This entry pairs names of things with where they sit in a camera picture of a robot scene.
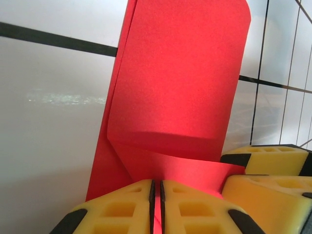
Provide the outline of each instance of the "yellow sponge block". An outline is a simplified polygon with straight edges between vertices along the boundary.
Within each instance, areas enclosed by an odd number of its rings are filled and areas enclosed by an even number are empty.
[[[247,146],[226,152],[221,162],[246,168],[246,174],[312,176],[312,154],[296,146]]]
[[[222,195],[267,234],[312,234],[312,177],[233,175]]]
[[[161,183],[163,234],[264,234],[240,207],[164,180]]]
[[[73,209],[51,234],[151,234],[155,183],[142,180]]]

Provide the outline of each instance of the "black line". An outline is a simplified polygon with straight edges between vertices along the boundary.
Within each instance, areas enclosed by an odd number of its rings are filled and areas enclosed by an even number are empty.
[[[312,54],[312,45],[311,45],[311,49],[310,49],[310,59],[309,59],[309,65],[308,65],[308,71],[307,71],[307,77],[306,77],[306,83],[305,83],[305,85],[304,85],[304,89],[306,89],[306,87],[307,87],[308,75],[309,75],[309,68],[310,68],[310,61],[311,61],[311,54]],[[296,145],[298,144],[299,130],[300,130],[300,124],[301,124],[301,117],[302,117],[302,110],[303,110],[303,103],[304,103],[304,97],[305,97],[305,95],[306,95],[306,93],[303,94],[303,99],[302,99],[302,106],[301,106],[301,113],[300,113],[300,120],[299,120],[299,127],[298,127],[298,134],[297,134]]]
[[[0,22],[0,36],[116,57],[117,48]]]
[[[306,144],[308,144],[309,142],[311,142],[312,139],[308,140],[307,142],[303,143],[302,145],[300,145],[299,147],[305,146]]]
[[[272,86],[272,87],[276,87],[276,88],[299,91],[299,92],[307,93],[307,94],[312,94],[312,91],[310,91],[310,90],[299,89],[299,88],[295,88],[295,87],[288,86],[288,85],[273,83],[273,82],[269,82],[269,81],[265,81],[265,80],[261,80],[261,79],[255,79],[255,78],[246,77],[246,76],[239,76],[239,80],[247,81],[247,82],[251,82],[251,83],[256,83],[256,84],[263,84],[263,85]]]
[[[269,11],[269,0],[268,0],[268,3],[267,3],[267,9],[266,9],[266,12],[265,12],[265,20],[264,20],[264,26],[263,26],[262,45],[261,45],[259,70],[258,70],[258,80],[260,80],[260,71],[261,71],[261,64],[262,64],[262,57],[263,57],[265,30],[266,30],[266,27],[267,27],[267,20],[268,20],[268,11]],[[253,109],[253,123],[252,123],[252,130],[251,130],[251,134],[250,134],[250,145],[252,144],[252,141],[253,141],[254,119],[255,119],[255,111],[256,111],[257,100],[258,100],[258,90],[259,90],[259,83],[257,83],[257,88],[256,88],[256,91],[255,91],[254,109]]]
[[[303,8],[303,6],[301,5],[301,3],[298,0],[295,0],[296,3],[298,3],[299,8],[303,11],[303,13],[306,15],[306,17],[308,18],[308,20],[310,21],[310,23],[312,23],[312,19],[310,18],[309,14],[306,12],[306,10]]]
[[[294,32],[294,39],[293,39],[293,45],[292,45],[292,58],[291,58],[291,63],[290,63],[290,67],[289,67],[287,86],[289,86],[289,81],[291,79],[292,64],[293,64],[293,51],[294,51],[294,45],[296,44],[296,36],[297,36],[299,15],[300,15],[300,8],[298,7],[297,23],[296,23],[296,29],[295,29],[295,32]],[[284,127],[284,118],[285,118],[287,96],[288,96],[288,89],[286,90],[286,97],[285,97],[285,104],[284,104],[284,111],[283,111],[283,118],[282,118],[282,126],[281,126],[281,134],[279,135],[279,144],[281,143],[281,140],[282,140],[282,132],[283,132],[283,127]]]

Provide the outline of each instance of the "red paper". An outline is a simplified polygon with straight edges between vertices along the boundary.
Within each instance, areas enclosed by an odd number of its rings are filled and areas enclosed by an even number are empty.
[[[249,23],[244,0],[129,1],[87,200],[145,178],[217,194],[228,175],[244,173],[211,161],[221,155]]]

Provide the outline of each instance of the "yellow foam block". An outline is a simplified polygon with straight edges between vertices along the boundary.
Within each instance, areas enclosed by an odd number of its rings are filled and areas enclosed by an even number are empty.
[[[164,180],[163,234],[263,234],[243,209],[225,200]]]
[[[76,206],[69,215],[81,211],[86,214],[73,233],[150,234],[151,185],[151,180],[142,180]],[[61,225],[51,233],[59,233],[64,228],[66,227]]]
[[[288,146],[247,146],[224,153],[221,162],[244,166],[252,175],[312,176],[308,156],[309,152]]]
[[[312,177],[233,175],[222,195],[248,212],[267,234],[312,234],[311,192]]]

